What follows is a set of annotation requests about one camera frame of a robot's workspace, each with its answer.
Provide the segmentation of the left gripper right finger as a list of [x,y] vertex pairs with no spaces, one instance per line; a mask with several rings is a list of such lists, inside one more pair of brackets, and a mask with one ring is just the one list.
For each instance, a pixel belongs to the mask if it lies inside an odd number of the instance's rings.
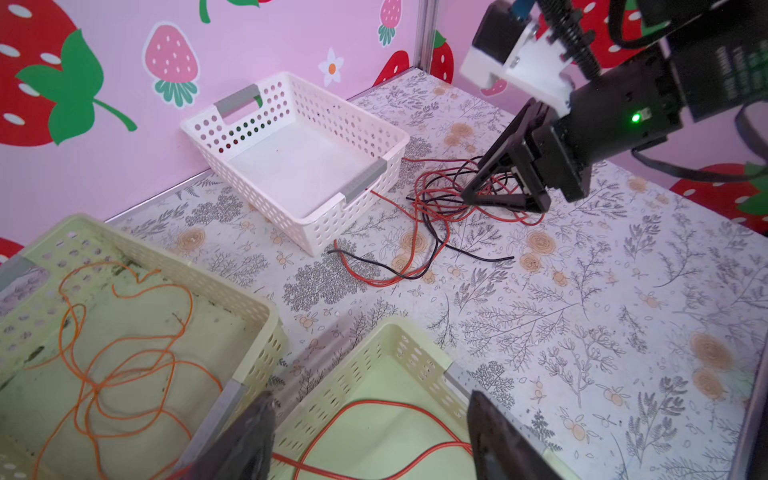
[[471,393],[467,423],[479,480],[561,479],[481,391]]

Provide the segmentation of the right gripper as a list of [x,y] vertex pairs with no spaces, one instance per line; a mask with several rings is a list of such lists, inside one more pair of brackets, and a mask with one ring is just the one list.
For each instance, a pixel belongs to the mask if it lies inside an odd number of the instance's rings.
[[[582,200],[593,164],[662,143],[682,128],[681,94],[661,53],[632,57],[574,91],[570,103],[570,113],[560,117],[530,99],[482,157],[461,193],[464,203],[546,213],[548,189],[561,191],[569,202]],[[512,173],[522,193],[495,193],[501,173]]]

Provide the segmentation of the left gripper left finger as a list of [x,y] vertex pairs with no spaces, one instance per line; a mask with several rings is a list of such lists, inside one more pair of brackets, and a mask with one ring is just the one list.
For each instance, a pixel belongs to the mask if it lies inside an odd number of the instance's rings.
[[235,422],[174,479],[267,479],[276,431],[275,399],[260,393]]

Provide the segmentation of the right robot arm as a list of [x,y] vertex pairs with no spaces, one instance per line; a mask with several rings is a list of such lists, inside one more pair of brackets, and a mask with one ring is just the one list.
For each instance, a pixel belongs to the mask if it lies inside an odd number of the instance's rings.
[[608,5],[613,43],[632,52],[603,71],[569,1],[542,1],[538,35],[529,1],[496,1],[486,10],[461,72],[481,88],[503,80],[528,102],[478,163],[461,197],[471,206],[546,213],[549,191],[586,198],[595,163],[629,152],[648,168],[698,182],[725,174],[649,158],[646,150],[682,126],[730,109],[744,144],[765,158],[767,144],[746,116],[767,98],[767,5],[763,1],[641,1],[649,35],[628,39],[622,1]]

